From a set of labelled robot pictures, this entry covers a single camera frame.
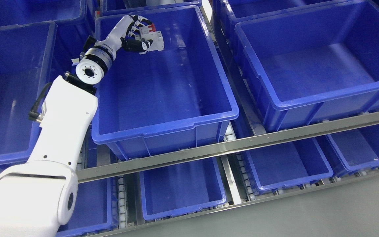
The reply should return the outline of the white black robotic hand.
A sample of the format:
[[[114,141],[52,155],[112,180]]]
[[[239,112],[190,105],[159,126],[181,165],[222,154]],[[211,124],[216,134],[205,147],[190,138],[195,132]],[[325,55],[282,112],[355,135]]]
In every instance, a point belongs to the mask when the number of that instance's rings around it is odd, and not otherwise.
[[[128,14],[123,16],[103,40],[93,42],[85,47],[83,57],[98,57],[101,60],[114,61],[121,48],[129,52],[145,52],[152,41],[141,41],[139,27],[153,22],[142,15]]]

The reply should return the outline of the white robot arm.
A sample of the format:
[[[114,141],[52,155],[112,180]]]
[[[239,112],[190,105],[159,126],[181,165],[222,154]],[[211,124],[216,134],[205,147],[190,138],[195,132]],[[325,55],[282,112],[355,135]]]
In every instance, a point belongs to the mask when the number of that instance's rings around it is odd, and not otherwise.
[[[96,114],[94,85],[110,69],[116,49],[90,48],[76,66],[78,79],[58,76],[43,90],[41,132],[25,164],[0,174],[0,237],[54,237],[68,223],[78,192],[76,166]]]

